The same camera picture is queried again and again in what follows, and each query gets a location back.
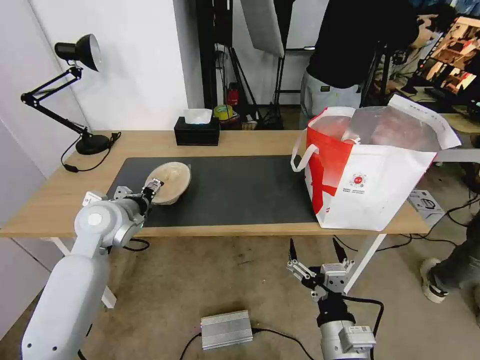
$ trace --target bag handle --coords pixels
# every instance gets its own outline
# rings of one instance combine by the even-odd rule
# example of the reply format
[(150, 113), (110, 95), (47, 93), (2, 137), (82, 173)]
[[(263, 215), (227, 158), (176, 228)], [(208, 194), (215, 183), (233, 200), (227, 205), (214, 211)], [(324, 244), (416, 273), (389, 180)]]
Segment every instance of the bag handle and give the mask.
[(296, 172), (296, 173), (299, 173), (300, 171), (302, 171), (303, 169), (305, 169), (305, 167), (307, 166), (307, 164), (309, 163), (309, 160), (310, 158), (312, 157), (312, 155), (315, 153), (315, 154), (318, 154), (319, 153), (319, 148), (317, 146), (315, 146), (314, 144), (311, 144), (306, 150), (305, 150), (305, 153), (303, 154), (303, 157), (301, 158), (300, 160), (300, 163), (298, 164), (298, 166), (295, 166), (295, 163), (294, 163), (294, 159), (295, 157), (297, 156), (298, 152), (299, 152), (299, 147), (300, 147), (300, 142), (302, 141), (302, 136), (304, 134), (304, 132), (307, 131), (307, 129), (303, 130), (300, 135), (298, 136), (298, 139), (296, 140), (295, 142), (295, 145), (293, 146), (293, 150), (291, 151), (291, 160), (290, 160), (290, 165), (291, 165), (291, 169)]

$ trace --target black desk mat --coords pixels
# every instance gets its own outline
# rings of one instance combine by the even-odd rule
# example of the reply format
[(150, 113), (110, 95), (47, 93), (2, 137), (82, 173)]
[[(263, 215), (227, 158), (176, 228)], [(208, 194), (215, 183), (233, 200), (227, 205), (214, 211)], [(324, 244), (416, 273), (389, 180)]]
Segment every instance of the black desk mat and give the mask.
[(191, 169), (188, 189), (175, 204), (152, 206), (146, 227), (316, 223), (304, 173), (292, 171), (290, 158), (131, 157), (107, 195), (117, 186), (140, 192), (153, 169), (181, 162)]

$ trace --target red and white bag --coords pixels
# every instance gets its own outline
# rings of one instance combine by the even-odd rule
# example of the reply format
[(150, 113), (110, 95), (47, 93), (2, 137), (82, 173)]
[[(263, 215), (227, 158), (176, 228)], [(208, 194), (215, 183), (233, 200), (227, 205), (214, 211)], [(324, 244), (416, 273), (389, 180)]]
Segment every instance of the red and white bag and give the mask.
[(364, 117), (368, 111), (372, 114), (365, 123), (356, 123), (357, 128), (360, 124), (360, 128), (371, 129), (370, 144), (359, 144), (362, 139), (349, 130), (355, 111), (350, 107), (328, 107), (314, 117), (306, 128), (303, 158), (298, 166), (294, 164), (302, 141), (300, 135), (292, 151), (291, 168), (295, 172), (305, 169), (313, 211), (323, 228), (381, 231), (437, 151), (461, 143), (443, 117), (395, 95), (387, 107), (358, 110)]

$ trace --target tissue box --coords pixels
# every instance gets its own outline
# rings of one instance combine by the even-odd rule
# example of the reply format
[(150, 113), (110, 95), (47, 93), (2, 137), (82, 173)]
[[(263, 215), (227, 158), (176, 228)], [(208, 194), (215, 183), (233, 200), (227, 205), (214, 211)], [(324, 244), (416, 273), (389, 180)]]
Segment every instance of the tissue box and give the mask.
[(408, 201), (432, 228), (445, 215), (445, 211), (427, 190), (413, 190)]
[(212, 117), (207, 124), (188, 124), (180, 116), (173, 128), (177, 145), (217, 146), (220, 137), (220, 123)]

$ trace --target lamp base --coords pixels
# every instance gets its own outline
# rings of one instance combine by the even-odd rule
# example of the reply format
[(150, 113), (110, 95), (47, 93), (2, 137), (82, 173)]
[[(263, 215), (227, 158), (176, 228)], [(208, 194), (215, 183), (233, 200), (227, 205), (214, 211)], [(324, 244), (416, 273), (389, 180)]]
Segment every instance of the lamp base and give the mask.
[(93, 155), (101, 153), (109, 148), (110, 139), (104, 135), (87, 134), (82, 136), (76, 143), (77, 153), (81, 155)]

